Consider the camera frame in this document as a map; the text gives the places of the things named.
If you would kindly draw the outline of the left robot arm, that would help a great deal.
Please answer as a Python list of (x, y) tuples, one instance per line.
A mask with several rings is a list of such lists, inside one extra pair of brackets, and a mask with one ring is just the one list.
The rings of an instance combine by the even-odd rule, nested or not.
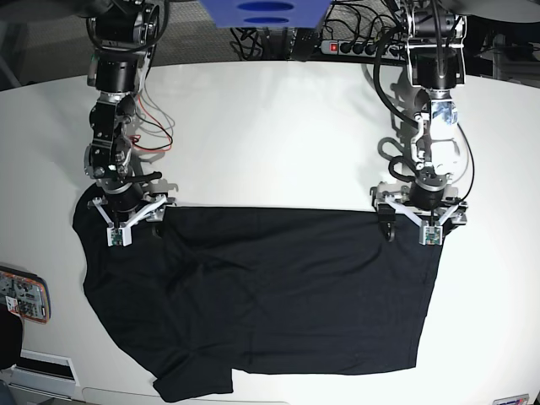
[[(456, 183), (472, 153), (451, 96), (465, 83), (467, 19), (437, 1), (400, 1), (397, 7), (398, 26), (386, 31), (376, 48), (373, 82), (384, 106), (412, 132), (388, 160), (394, 182), (373, 187), (371, 204), (387, 241), (394, 240), (397, 217), (403, 215), (417, 226), (421, 245), (440, 246), (467, 222), (467, 203)], [(408, 82), (417, 91), (411, 114), (400, 111), (381, 86), (381, 59), (394, 39), (404, 42)]]

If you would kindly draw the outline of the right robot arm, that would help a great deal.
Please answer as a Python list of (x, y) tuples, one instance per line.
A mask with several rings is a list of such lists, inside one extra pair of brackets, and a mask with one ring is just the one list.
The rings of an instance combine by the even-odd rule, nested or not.
[(136, 140), (127, 134), (170, 11), (168, 1), (104, 1), (85, 19), (94, 46), (87, 84), (99, 96), (89, 113), (92, 139), (85, 149), (84, 172), (102, 191), (89, 206), (106, 222), (108, 246), (131, 245), (134, 226), (160, 221), (173, 204), (165, 194), (143, 189), (162, 175), (134, 169)]

